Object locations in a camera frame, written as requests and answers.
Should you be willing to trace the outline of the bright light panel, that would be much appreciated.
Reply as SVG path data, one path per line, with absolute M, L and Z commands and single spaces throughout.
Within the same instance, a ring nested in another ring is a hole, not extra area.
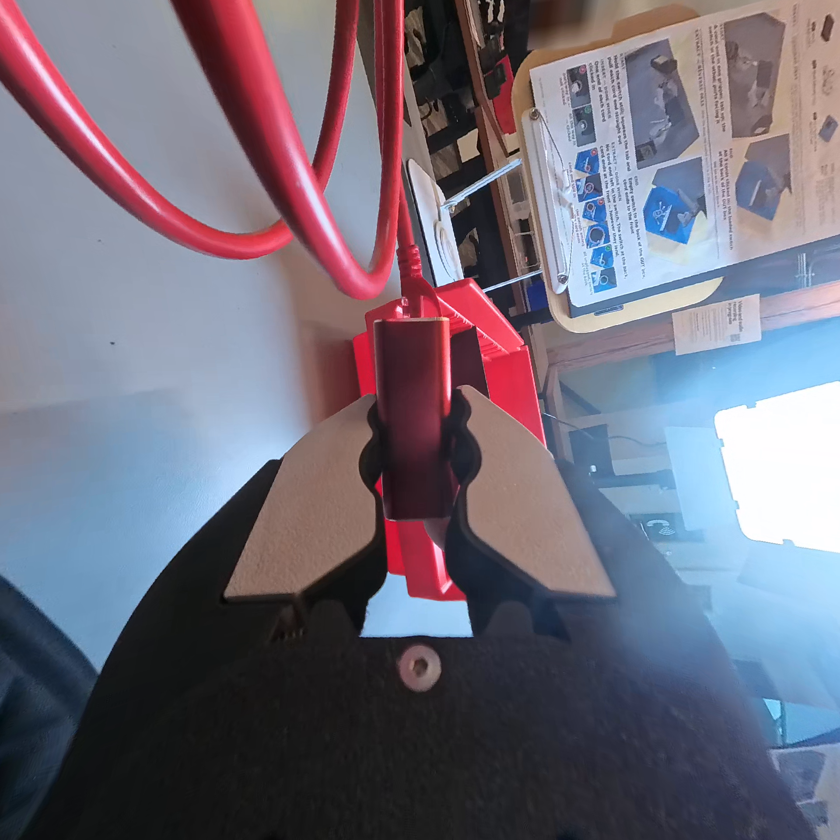
M 839 383 L 719 411 L 738 524 L 765 543 L 839 551 Z

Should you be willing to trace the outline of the small paper note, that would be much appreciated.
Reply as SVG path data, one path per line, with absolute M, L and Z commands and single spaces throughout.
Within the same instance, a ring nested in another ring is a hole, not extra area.
M 761 341 L 760 300 L 760 295 L 754 294 L 673 312 L 675 354 Z

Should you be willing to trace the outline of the wooden shelf unit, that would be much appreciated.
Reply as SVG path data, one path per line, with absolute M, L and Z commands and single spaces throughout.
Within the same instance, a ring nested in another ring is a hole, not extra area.
M 551 380 L 576 371 L 654 358 L 660 402 L 699 398 L 719 407 L 838 380 L 839 281 L 760 297 L 762 339 L 746 351 L 676 357 L 673 319 L 658 314 L 592 333 L 561 331 L 549 343 Z

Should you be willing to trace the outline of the clear clipboard clip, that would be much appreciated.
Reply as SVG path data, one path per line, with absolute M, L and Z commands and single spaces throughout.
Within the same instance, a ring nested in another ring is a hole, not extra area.
M 521 115 L 522 154 L 541 247 L 543 278 L 554 295 L 564 294 L 573 273 L 574 210 L 571 184 L 548 120 L 531 107 Z

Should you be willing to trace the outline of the white document stand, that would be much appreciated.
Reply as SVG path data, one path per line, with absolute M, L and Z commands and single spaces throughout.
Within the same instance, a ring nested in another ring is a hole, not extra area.
M 463 279 L 473 279 L 485 292 L 513 284 L 541 280 L 538 263 L 530 265 L 536 245 L 528 250 L 518 239 L 522 233 L 516 214 L 530 214 L 521 174 L 520 203 L 510 203 L 506 182 L 491 184 L 513 173 L 522 164 L 514 155 L 500 168 L 485 173 L 478 181 L 446 197 L 435 179 L 415 160 L 403 167 L 406 196 L 421 233 L 421 249 L 426 254 L 425 276 L 434 287 L 444 287 Z

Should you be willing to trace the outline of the red plastic bin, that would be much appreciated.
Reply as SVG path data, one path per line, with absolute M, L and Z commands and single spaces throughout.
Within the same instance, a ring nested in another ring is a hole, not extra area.
M 545 445 L 531 356 L 522 336 L 471 279 L 437 289 L 449 319 L 452 385 L 472 385 Z M 444 552 L 419 521 L 385 521 L 388 571 L 411 597 L 463 602 L 445 568 Z

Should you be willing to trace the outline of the white box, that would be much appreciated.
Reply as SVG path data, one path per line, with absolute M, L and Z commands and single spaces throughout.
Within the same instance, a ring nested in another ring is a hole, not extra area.
M 688 530 L 716 527 L 725 521 L 726 479 L 717 434 L 709 427 L 666 426 L 665 442 L 675 491 Z

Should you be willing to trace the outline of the long wooden table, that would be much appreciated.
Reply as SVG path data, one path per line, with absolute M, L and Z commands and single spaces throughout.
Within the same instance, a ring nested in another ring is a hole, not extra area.
M 480 21 L 478 2 L 454 1 L 460 31 L 465 43 L 470 82 L 476 103 L 476 120 L 482 142 L 483 155 L 489 161 L 513 156 L 518 152 L 517 126 L 512 108 L 512 82 L 510 62 L 501 58 L 497 66 L 505 71 L 505 80 L 498 82 L 500 91 L 489 98 L 485 76 L 480 63 L 480 51 L 486 38 Z

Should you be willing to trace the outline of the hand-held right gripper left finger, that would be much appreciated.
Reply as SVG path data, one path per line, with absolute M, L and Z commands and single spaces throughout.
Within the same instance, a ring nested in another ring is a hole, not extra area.
M 386 577 L 382 501 L 364 471 L 375 397 L 323 420 L 281 460 L 227 601 L 369 601 Z

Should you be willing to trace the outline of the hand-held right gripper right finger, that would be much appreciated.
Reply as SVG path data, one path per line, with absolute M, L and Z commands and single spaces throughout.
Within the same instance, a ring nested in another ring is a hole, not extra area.
M 550 451 L 470 385 L 453 396 L 458 490 L 447 571 L 468 601 L 612 601 L 616 589 Z

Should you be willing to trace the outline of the small red box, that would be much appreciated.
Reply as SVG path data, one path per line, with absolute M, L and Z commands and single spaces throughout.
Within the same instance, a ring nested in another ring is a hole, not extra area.
M 487 99 L 495 114 L 500 131 L 514 134 L 517 131 L 512 108 L 513 73 L 509 56 L 504 56 L 493 70 L 484 76 Z

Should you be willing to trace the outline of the red ethernet splitter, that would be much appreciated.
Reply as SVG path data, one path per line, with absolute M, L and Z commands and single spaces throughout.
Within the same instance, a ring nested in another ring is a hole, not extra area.
M 376 320 L 373 339 L 385 516 L 396 522 L 446 518 L 455 498 L 449 321 Z

